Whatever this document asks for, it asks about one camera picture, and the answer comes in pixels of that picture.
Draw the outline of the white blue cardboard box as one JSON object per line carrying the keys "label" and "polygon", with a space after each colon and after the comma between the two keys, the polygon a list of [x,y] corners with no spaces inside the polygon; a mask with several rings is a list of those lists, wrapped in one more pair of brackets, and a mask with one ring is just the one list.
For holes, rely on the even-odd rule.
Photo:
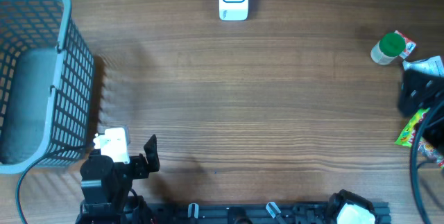
{"label": "white blue cardboard box", "polygon": [[443,77],[443,59],[439,55],[414,62],[403,61],[402,66],[405,71],[414,70],[430,76]]}

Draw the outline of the green lid white jar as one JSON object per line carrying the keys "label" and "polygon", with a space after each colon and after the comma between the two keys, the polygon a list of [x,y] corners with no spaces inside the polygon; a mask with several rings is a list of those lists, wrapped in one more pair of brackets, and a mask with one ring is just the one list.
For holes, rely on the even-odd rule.
{"label": "green lid white jar", "polygon": [[380,65],[388,65],[396,59],[406,47],[404,38],[397,33],[387,33],[372,48],[371,59]]}

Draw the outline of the Haribo gummy candy bag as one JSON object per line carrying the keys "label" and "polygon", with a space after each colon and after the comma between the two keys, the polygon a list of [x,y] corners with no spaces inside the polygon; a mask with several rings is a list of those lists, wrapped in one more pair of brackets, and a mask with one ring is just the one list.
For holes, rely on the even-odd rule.
{"label": "Haribo gummy candy bag", "polygon": [[[415,127],[419,123],[422,123],[428,111],[429,108],[419,109],[401,131],[400,136],[395,141],[395,144],[411,148],[416,137]],[[438,150],[423,137],[420,139],[418,151],[427,159],[437,163],[441,169],[443,168],[443,155],[441,155]]]}

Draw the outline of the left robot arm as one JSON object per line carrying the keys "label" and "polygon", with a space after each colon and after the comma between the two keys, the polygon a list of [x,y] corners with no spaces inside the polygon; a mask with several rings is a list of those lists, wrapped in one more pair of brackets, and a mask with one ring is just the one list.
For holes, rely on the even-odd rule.
{"label": "left robot arm", "polygon": [[144,198],[133,189],[134,180],[147,179],[160,170],[155,135],[144,144],[144,152],[131,156],[127,164],[96,151],[88,157],[80,168],[84,200],[77,223],[158,222]]}

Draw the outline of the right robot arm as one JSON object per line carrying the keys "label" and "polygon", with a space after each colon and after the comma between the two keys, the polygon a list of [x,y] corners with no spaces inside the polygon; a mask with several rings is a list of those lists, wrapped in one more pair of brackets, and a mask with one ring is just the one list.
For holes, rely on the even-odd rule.
{"label": "right robot arm", "polygon": [[[402,77],[398,109],[405,117],[417,116],[411,124],[409,178],[413,199],[424,223],[427,214],[420,189],[419,169],[427,163],[443,168],[443,78],[407,70]],[[374,204],[349,191],[332,195],[325,211],[327,223],[381,223]]]}

